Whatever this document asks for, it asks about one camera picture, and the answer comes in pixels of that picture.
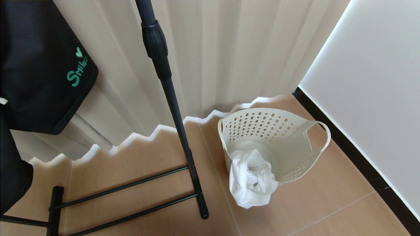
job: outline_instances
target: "crumpled white fabric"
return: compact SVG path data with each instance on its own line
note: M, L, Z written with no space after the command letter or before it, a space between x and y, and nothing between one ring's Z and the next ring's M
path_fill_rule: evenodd
M229 189L236 203L245 209L267 205L278 186L271 164L256 149L236 150L230 156Z

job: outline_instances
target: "green heart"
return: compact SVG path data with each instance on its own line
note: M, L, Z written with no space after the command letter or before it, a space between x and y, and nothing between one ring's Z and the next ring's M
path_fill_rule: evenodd
M83 57L80 48L77 48L76 57L78 57L78 58Z

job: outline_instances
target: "black bag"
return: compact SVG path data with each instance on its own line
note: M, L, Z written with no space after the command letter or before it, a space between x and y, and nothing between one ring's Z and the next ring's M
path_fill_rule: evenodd
M98 69L54 2L1 1L1 214L28 190L32 165L9 129L59 134L96 81Z

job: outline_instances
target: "black clothes rack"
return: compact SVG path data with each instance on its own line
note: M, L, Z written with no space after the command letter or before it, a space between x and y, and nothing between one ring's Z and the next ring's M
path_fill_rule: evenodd
M139 10L140 18L142 19L142 34L143 34L143 42L146 47L147 56L150 57L153 61L153 65L155 66L156 73L160 82L162 84L163 90L165 92L166 100L168 101L169 108L171 110L173 121L175 122L176 129L178 131L179 138L181 140L182 149L184 150L188 165L176 168L164 173L160 173L158 175L144 178L129 184L125 184L113 189L109 189L98 194L94 194L91 196L83 197L71 202L62 203L63 199L63 192L64 188L61 186L55 186L52 190L51 196L51 205L49 208L50 216L48 218L48 222L39 221L39 220L30 220L25 218L13 217L2 215L0 220L5 222L11 223L18 223L24 225L31 225L31 226L39 226L39 227L46 227L47 228L47 236L58 236L58 228L60 224L60 213L61 209L65 207L69 207L81 202L89 201L97 197L101 197L107 194L111 194L116 191L120 191L122 189L126 189L137 184L142 184L148 182L150 180L154 180L163 176L167 176L178 171L182 170L189 170L191 174L191 180L194 187L194 193L188 194L186 196L180 197L176 200L169 201L158 206L149 208L147 210L143 210L141 212L123 217L118 220L114 220L78 233L71 234L70 236L80 236L86 235L89 233L96 232L101 229L105 229L137 217L149 214L151 212L160 210L165 207L169 207L176 203L185 201L190 198L196 198L199 212L202 219L207 219L209 217L209 213L207 210L207 206L204 200L204 195L201 190L200 180L198 179L197 170L194 165L194 160L192 158L192 152L188 146L188 141L186 138L186 133L184 129L184 125L182 122L181 113L179 111L178 102L176 100L175 89L172 83L172 73L171 68L169 67L168 61L168 48L166 46L165 36L163 35L162 29L159 26L159 22L155 18L155 14L153 12L152 3L150 0L136 0L136 5Z

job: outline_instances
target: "tile floor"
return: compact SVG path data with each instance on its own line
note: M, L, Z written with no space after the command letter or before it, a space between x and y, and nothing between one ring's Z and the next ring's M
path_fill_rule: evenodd
M279 108L312 119L291 95L252 107ZM248 210L238 207L229 192L218 119L213 115L204 120L187 118L185 122L210 212L207 220L200 218L196 200L189 199L90 235L409 235L335 142L304 177L279 187L269 205ZM313 146L320 145L326 136L318 126L308 134ZM186 164L178 136L171 128L161 128L148 138L132 136L117 150L110 154L94 146L77 161L59 156L49 163L35 163L31 188L6 214L47 220L55 185L65 188L67 202ZM189 173L184 170L62 210L60 233L69 235L192 192ZM45 233L45 229L33 226L0 225L1 236Z

